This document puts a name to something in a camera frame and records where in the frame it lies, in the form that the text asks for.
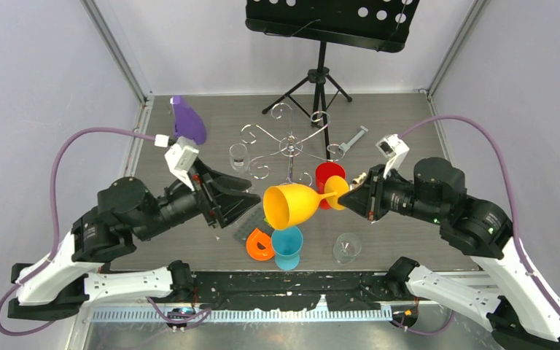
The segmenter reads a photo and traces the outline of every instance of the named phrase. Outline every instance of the gray plastic tool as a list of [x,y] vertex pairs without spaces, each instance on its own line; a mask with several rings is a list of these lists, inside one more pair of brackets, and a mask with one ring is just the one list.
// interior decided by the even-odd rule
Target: gray plastic tool
[[357,142],[357,140],[361,139],[362,136],[364,136],[364,134],[368,132],[368,129],[367,129],[365,126],[361,125],[360,127],[362,128],[362,130],[360,130],[359,133],[357,133],[357,135],[353,136],[353,138],[351,139],[351,141],[349,141],[349,142],[347,142],[347,143],[344,143],[344,142],[343,142],[343,143],[340,145],[339,148],[342,150],[343,153],[346,153],[347,151],[349,151],[349,149],[351,148],[351,146],[353,146],[353,144],[354,144],[355,142]]

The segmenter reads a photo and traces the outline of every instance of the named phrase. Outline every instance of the purple object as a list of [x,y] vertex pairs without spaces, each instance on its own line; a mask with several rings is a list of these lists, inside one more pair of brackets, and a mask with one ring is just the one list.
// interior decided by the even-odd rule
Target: purple object
[[173,135],[194,140],[199,145],[204,144],[207,141],[207,130],[198,113],[179,95],[171,98],[171,105],[175,114]]

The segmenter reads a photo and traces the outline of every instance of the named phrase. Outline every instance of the orange plastic object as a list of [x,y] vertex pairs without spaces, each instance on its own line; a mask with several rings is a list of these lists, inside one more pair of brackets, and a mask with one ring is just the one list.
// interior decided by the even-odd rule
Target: orange plastic object
[[333,196],[327,199],[327,202],[336,210],[344,209],[344,206],[338,204],[338,199],[349,190],[349,184],[340,176],[332,176],[325,182],[325,193],[334,193]]
[[[319,191],[317,191],[320,195],[325,193],[325,186],[319,188]],[[321,200],[321,203],[319,203],[319,208],[323,209],[323,210],[330,210],[332,207],[330,206],[330,204],[327,202],[327,199],[323,199]]]
[[265,261],[271,259],[273,257],[271,237],[267,236],[258,228],[255,228],[246,240],[246,250],[248,251],[250,257],[254,260]]
[[321,199],[336,192],[316,193],[303,184],[281,184],[269,187],[262,197],[262,208],[269,225],[284,230],[310,219],[319,208]]

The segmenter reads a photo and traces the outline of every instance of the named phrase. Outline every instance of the tripod stand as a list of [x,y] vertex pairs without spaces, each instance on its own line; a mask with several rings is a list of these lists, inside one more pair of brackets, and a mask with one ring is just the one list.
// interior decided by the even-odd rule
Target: tripod stand
[[[297,107],[299,107],[299,109],[302,110],[302,112],[304,112],[306,114],[306,116],[308,118],[310,118],[311,115],[314,112],[317,112],[317,111],[326,112],[327,109],[332,105],[332,102],[335,100],[338,93],[342,93],[342,95],[346,98],[346,100],[348,102],[353,101],[353,98],[351,96],[349,96],[346,93],[346,91],[332,78],[332,76],[330,75],[330,69],[324,66],[325,50],[326,49],[327,49],[327,43],[326,42],[321,42],[321,44],[319,46],[319,62],[316,65],[316,69],[308,70],[308,75],[305,78],[303,78],[299,83],[297,83],[296,86],[291,87],[291,89],[288,90],[284,95],[282,95],[282,97],[278,98],[276,101],[274,101],[272,104],[267,106],[264,110],[262,110],[263,114],[267,114],[267,112],[269,112],[270,109],[272,109],[275,105],[282,102],[285,98],[288,98],[289,100],[291,100]],[[329,79],[330,82],[332,83],[332,85],[334,85],[336,87],[336,89],[338,89],[338,91],[336,91],[336,94],[334,95],[334,97],[330,101],[330,104],[326,104],[326,102],[325,102],[325,82],[327,81],[327,79]],[[308,113],[308,111],[306,111],[306,109],[303,108],[301,106],[301,104],[299,104],[291,96],[292,93],[294,93],[297,89],[301,88],[307,82],[310,82],[310,83],[314,84],[314,106],[312,107],[312,113]],[[322,113],[322,114],[323,114],[322,115],[323,125],[327,125],[327,114],[325,114],[325,113]],[[313,122],[312,126],[318,126],[318,123]],[[330,148],[330,132],[327,128],[325,128],[325,130],[323,130],[323,132],[324,132],[324,137],[325,137],[325,157],[328,160],[331,160],[332,158],[331,158],[331,154],[330,154],[330,150],[329,150],[329,148]]]

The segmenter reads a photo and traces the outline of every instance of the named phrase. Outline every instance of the cable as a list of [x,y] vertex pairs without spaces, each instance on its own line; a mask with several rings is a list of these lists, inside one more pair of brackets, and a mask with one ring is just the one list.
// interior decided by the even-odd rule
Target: cable
[[491,144],[491,147],[494,150],[495,155],[497,155],[497,160],[499,161],[499,167],[501,168],[501,172],[503,175],[503,182],[505,184],[505,191],[507,193],[507,200],[510,203],[510,211],[512,212],[512,231],[513,231],[512,234],[513,234],[514,243],[516,244],[516,252],[518,253],[518,256],[521,258],[521,263],[525,267],[527,273],[532,277],[532,280],[537,286],[537,288],[540,290],[544,298],[546,298],[548,303],[553,307],[553,309],[555,309],[555,312],[560,317],[559,304],[555,301],[553,296],[551,296],[551,294],[546,289],[546,286],[542,283],[542,281],[540,281],[540,279],[535,274],[535,270],[531,267],[531,264],[529,263],[529,258],[527,257],[527,254],[523,249],[521,243],[521,234],[520,234],[520,230],[518,229],[518,209],[516,207],[516,199],[512,191],[512,182],[510,181],[510,174],[508,172],[508,167],[505,165],[502,151],[497,145],[497,143],[495,142],[495,140],[493,139],[493,137],[491,136],[491,134],[483,126],[477,124],[475,121],[467,117],[461,117],[459,115],[439,115],[418,122],[414,126],[410,127],[407,131],[400,134],[398,138],[403,139],[405,136],[407,136],[409,133],[412,133],[417,128],[427,123],[435,122],[437,120],[458,120],[467,123],[472,127],[478,129],[478,131],[480,131],[480,133],[484,135],[484,137],[486,137],[486,139]]
[[45,324],[43,324],[43,325],[41,325],[37,328],[32,329],[32,330],[26,330],[26,331],[22,331],[22,332],[13,332],[11,330],[6,329],[3,326],[3,324],[1,323],[1,310],[3,309],[3,305],[5,304],[7,299],[12,294],[14,294],[14,292],[16,292],[16,290],[18,290],[20,285],[25,284],[25,282],[27,282],[29,279],[32,279],[38,273],[42,272],[50,264],[50,261],[53,261],[54,257],[57,254],[57,251],[58,251],[58,248],[59,248],[59,241],[60,241],[60,239],[59,239],[60,238],[59,217],[58,217],[58,213],[57,213],[57,194],[56,194],[57,170],[59,169],[59,164],[61,163],[61,158],[63,157],[63,154],[66,152],[68,147],[72,144],[72,142],[76,141],[76,139],[78,139],[80,136],[83,136],[87,133],[118,133],[120,135],[137,137],[137,138],[147,140],[147,141],[154,141],[155,140],[154,136],[142,135],[140,133],[134,133],[133,131],[129,131],[129,130],[116,129],[116,128],[87,128],[87,129],[81,130],[81,131],[75,133],[74,135],[70,136],[70,138],[67,139],[67,141],[65,141],[63,146],[61,146],[61,148],[59,149],[59,152],[57,153],[57,156],[55,157],[55,161],[52,163],[52,170],[50,172],[50,213],[51,213],[51,217],[52,217],[52,248],[50,249],[50,253],[48,254],[48,258],[46,260],[44,260],[44,262],[40,266],[38,266],[37,269],[30,272],[27,276],[24,276],[23,278],[21,278],[20,281],[16,281],[16,284],[14,284],[11,288],[9,288],[9,290],[1,298],[1,300],[0,300],[0,332],[5,334],[5,335],[9,335],[9,336],[12,336],[12,337],[30,335],[30,334],[37,333],[41,330],[44,330],[48,326],[50,326],[52,323],[54,323],[54,321],[50,321],[50,322],[47,322],[47,323],[45,323]]
[[191,324],[187,327],[184,327],[184,330],[191,330],[192,328],[196,328],[199,325],[201,325],[201,323],[203,323],[203,321],[209,317],[209,314],[211,313],[211,309],[210,308],[205,308],[199,312],[197,312],[196,314],[193,314],[192,316],[189,316],[185,319],[169,319],[166,315],[164,315],[164,313],[162,312],[162,310],[160,310],[160,307],[158,307],[158,305],[150,298],[147,297],[147,301],[149,302],[149,304],[151,304],[151,306],[153,307],[153,309],[155,310],[155,312],[157,312],[157,315],[160,316],[161,319],[163,319],[164,321],[170,323],[170,324],[181,324],[181,323],[186,323],[186,322],[190,322],[193,319],[199,317],[199,316],[203,316],[201,319],[199,319],[198,321],[194,322],[194,324]]
[[290,35],[282,35],[282,34],[268,33],[268,32],[267,32],[267,29],[263,32],[263,34],[265,34],[265,35],[267,35],[267,36],[281,36],[281,37],[283,37],[283,38],[290,38],[290,37],[295,36],[295,34],[299,33],[300,31],[306,29],[306,28],[307,28],[309,25],[311,25],[312,23],[320,22],[320,21],[321,21],[321,18],[317,18],[316,20],[311,20],[310,22],[306,23],[305,26],[303,26],[303,27],[299,28],[298,30],[294,31],[293,34],[290,34]]
[[455,317],[455,316],[456,316],[456,312],[455,312],[455,311],[452,311],[452,312],[450,313],[450,319],[446,322],[446,324],[445,324],[443,327],[441,327],[440,330],[435,331],[435,332],[422,332],[421,330],[414,330],[414,329],[411,329],[411,328],[409,328],[409,327],[405,327],[405,326],[403,325],[403,322],[405,321],[405,317],[404,317],[404,316],[402,317],[402,319],[400,320],[400,322],[395,321],[395,320],[392,320],[392,323],[395,324],[395,325],[397,325],[397,326],[400,327],[400,328],[403,328],[404,330],[406,330],[406,331],[408,331],[408,332],[410,332],[410,333],[417,334],[417,335],[424,335],[424,336],[429,337],[429,336],[433,336],[433,335],[439,335],[439,334],[445,332],[446,330],[448,330],[448,328],[451,326],[452,321],[454,320],[454,317]]

